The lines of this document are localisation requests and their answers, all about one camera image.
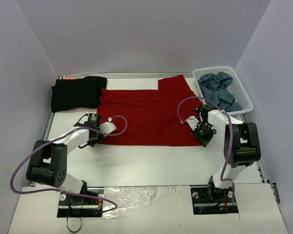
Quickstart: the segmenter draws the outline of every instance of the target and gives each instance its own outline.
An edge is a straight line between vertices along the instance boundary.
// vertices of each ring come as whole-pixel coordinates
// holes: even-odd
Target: blue-gray fabric
[[[233,94],[227,91],[227,87],[232,83],[233,78],[224,72],[218,74],[207,74],[199,79],[199,85],[204,98],[211,100],[225,112],[242,110],[242,106],[235,101]]]

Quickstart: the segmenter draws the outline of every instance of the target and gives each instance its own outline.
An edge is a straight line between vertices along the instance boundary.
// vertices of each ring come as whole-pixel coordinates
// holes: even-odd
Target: mounting plate
[[[88,195],[98,196],[104,194],[103,188],[88,188]],[[101,217],[102,216],[102,204],[99,207],[94,199],[84,198],[82,202],[77,200],[76,196],[61,194],[57,218],[67,217]]]
[[[227,206],[225,207],[225,199],[214,202],[208,197],[207,186],[191,186],[193,214],[195,215],[216,215],[238,213],[237,206],[232,204],[232,199],[227,193],[225,199]]]

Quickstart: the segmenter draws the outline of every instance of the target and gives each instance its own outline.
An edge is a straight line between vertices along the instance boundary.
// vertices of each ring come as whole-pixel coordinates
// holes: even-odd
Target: white table
[[[107,89],[157,89],[159,78],[175,75],[146,74],[132,75],[132,78],[110,75]],[[189,87],[198,95],[193,76],[188,74],[185,77]],[[96,112],[96,109],[55,113],[48,139],[69,131],[80,117],[90,112]],[[223,142],[224,133],[218,130],[206,148],[97,144],[94,148],[73,150],[68,156],[68,173],[94,187],[203,185],[224,162]],[[244,170],[236,183],[261,183],[256,164]]]
[[[108,89],[157,89],[158,78],[176,74],[108,74]],[[186,81],[196,93],[195,81]],[[74,110],[56,113],[46,136],[57,137],[70,130],[85,113]],[[286,234],[269,184],[261,183],[256,165],[236,180],[239,214],[193,215],[189,185],[206,184],[224,162],[224,135],[218,131],[207,148],[164,146],[110,146],[76,149],[68,156],[68,173],[87,181],[89,186],[105,187],[105,198],[119,208],[102,218],[83,218],[79,233],[224,233]],[[23,191],[39,189],[25,187]],[[67,234],[65,218],[56,218],[59,193],[21,195],[9,234]],[[71,218],[69,226],[78,227]]]
[[[193,215],[189,186],[105,188],[105,197],[119,208],[82,218],[79,234],[287,234],[269,184],[237,184],[239,214]],[[57,192],[21,195],[9,234],[69,234],[58,200]],[[69,227],[79,222],[70,218]]]

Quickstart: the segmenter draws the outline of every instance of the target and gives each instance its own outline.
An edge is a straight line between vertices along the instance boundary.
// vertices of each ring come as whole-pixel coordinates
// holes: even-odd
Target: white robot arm
[[[27,169],[26,178],[28,181],[49,185],[62,191],[68,191],[76,194],[87,193],[87,183],[73,177],[67,173],[67,155],[75,148],[84,148],[87,145],[94,146],[106,135],[80,129],[80,127],[93,128],[105,134],[110,134],[116,130],[116,126],[111,122],[100,125],[101,116],[97,114],[88,114],[88,120],[83,124],[76,123],[72,134],[62,140],[55,141],[53,144],[43,148],[40,152],[33,155]],[[38,140],[34,149],[46,143],[44,140]]]
[[[205,105],[198,107],[197,111],[199,117],[191,116],[185,121],[190,126],[191,133],[206,147],[213,135],[217,133],[215,129],[212,129],[213,126],[216,126],[225,133],[223,152],[226,156],[230,140],[230,128],[227,116],[222,111],[211,110]],[[216,190],[229,189],[237,176],[248,166],[260,160],[261,157],[256,125],[254,123],[245,123],[231,116],[230,120],[232,123],[233,143],[230,160],[224,171],[223,178],[229,178],[232,181],[221,180],[221,172],[224,166],[222,165],[219,171],[209,180],[209,185],[213,187],[212,193],[215,193]]]

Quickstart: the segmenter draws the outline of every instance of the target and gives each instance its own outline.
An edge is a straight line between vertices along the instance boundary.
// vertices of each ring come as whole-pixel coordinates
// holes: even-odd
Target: plastic basket
[[[201,78],[201,76],[214,73],[217,74],[218,72],[225,72],[232,76],[233,81],[232,83],[228,86],[228,91],[235,96],[235,100],[243,107],[241,111],[233,111],[233,112],[228,112],[230,115],[239,115],[243,114],[246,112],[250,112],[253,110],[254,106],[252,101],[250,101],[250,98],[248,94],[246,93],[242,83],[240,82],[236,72],[232,67],[228,66],[222,66],[222,67],[206,67],[206,68],[200,68],[196,69],[193,71],[193,76],[195,78],[195,85],[199,91],[199,94],[201,97],[203,97],[201,88],[199,86],[198,80]]]

